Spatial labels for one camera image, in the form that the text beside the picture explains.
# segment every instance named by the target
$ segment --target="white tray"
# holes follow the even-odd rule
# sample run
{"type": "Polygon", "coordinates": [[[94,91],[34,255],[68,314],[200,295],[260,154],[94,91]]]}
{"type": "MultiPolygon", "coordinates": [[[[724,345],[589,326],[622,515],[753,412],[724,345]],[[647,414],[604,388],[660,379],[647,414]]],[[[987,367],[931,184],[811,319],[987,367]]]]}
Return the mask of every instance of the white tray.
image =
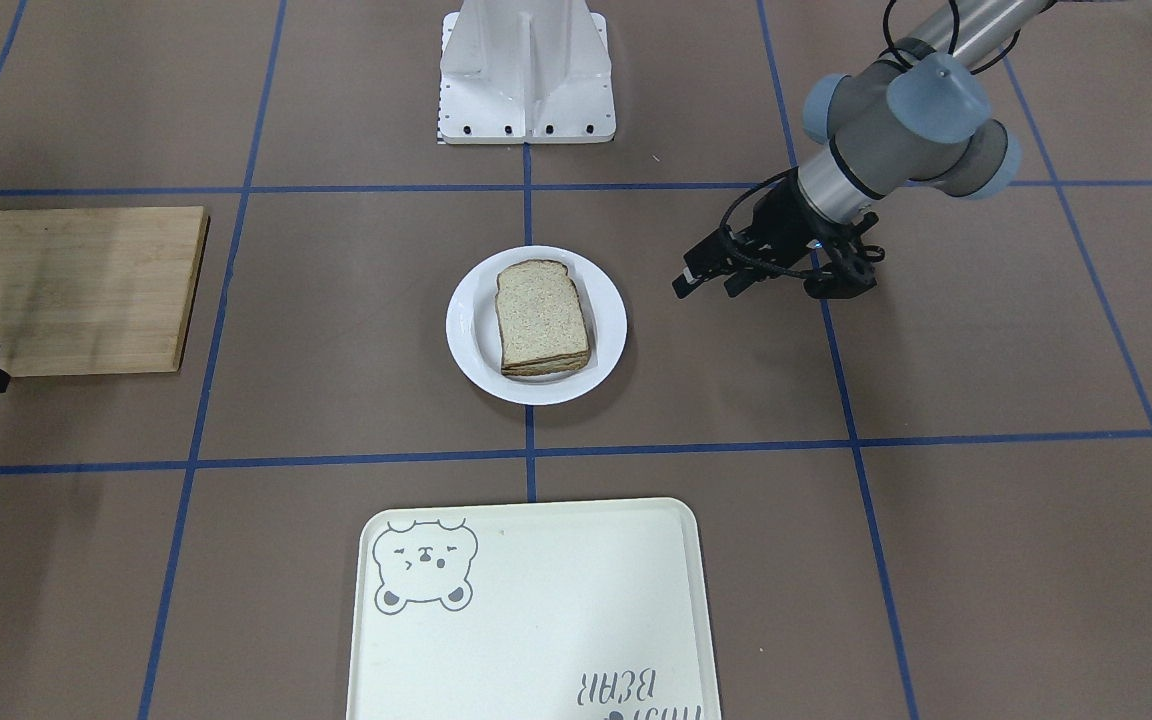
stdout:
{"type": "Polygon", "coordinates": [[[590,392],[616,366],[626,349],[626,302],[598,265],[561,247],[513,247],[470,270],[447,306],[447,346],[461,372],[492,395],[524,406],[554,406],[590,392]],[[558,260],[579,295],[590,338],[589,364],[538,377],[500,374],[500,328],[495,314],[497,275],[523,260],[558,260]]]}
{"type": "Polygon", "coordinates": [[[358,544],[347,707],[718,720],[691,510],[653,498],[381,511],[358,544]]]}

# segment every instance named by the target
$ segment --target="whole wheat bread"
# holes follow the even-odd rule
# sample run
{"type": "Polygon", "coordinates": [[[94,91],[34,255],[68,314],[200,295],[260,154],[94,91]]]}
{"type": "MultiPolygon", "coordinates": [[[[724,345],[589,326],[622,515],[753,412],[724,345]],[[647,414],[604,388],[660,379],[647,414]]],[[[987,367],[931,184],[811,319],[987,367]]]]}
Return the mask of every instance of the whole wheat bread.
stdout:
{"type": "Polygon", "coordinates": [[[524,260],[497,275],[500,373],[545,376],[589,364],[576,283],[558,260],[524,260]]]}

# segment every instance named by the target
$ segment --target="bear face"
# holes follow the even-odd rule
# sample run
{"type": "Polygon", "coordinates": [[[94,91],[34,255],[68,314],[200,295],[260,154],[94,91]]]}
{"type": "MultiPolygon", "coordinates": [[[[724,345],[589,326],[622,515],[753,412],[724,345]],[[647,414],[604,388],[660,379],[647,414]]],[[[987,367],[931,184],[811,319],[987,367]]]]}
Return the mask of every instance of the bear face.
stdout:
{"type": "Polygon", "coordinates": [[[371,546],[380,568],[376,607],[396,615],[408,602],[439,601],[447,611],[462,611],[473,597],[470,562],[479,552],[479,538],[465,523],[389,524],[371,546]]]}

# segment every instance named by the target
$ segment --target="wooden board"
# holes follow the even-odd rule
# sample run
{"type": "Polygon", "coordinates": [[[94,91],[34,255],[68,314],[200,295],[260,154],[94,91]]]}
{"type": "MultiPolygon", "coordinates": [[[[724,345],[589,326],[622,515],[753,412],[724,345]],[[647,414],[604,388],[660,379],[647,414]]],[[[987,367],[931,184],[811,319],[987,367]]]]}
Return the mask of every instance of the wooden board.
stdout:
{"type": "Polygon", "coordinates": [[[28,376],[180,369],[205,209],[0,211],[0,364],[28,376]]]}

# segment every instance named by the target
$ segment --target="gray floor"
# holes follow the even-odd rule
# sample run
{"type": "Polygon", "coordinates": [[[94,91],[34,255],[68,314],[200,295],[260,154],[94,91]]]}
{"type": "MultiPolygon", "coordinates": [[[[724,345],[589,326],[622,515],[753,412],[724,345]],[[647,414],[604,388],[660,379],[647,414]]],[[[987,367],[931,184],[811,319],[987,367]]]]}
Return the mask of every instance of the gray floor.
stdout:
{"type": "Polygon", "coordinates": [[[0,717],[339,719],[370,516],[653,495],[698,515],[727,717],[1152,717],[1152,0],[1030,24],[980,76],[1020,182],[896,192],[827,306],[669,281],[814,152],[882,3],[594,1],[617,139],[530,149],[435,145],[454,9],[0,0],[0,209],[212,217],[179,374],[0,396],[0,717]],[[535,410],[444,341],[526,238],[630,313],[535,410]]]}

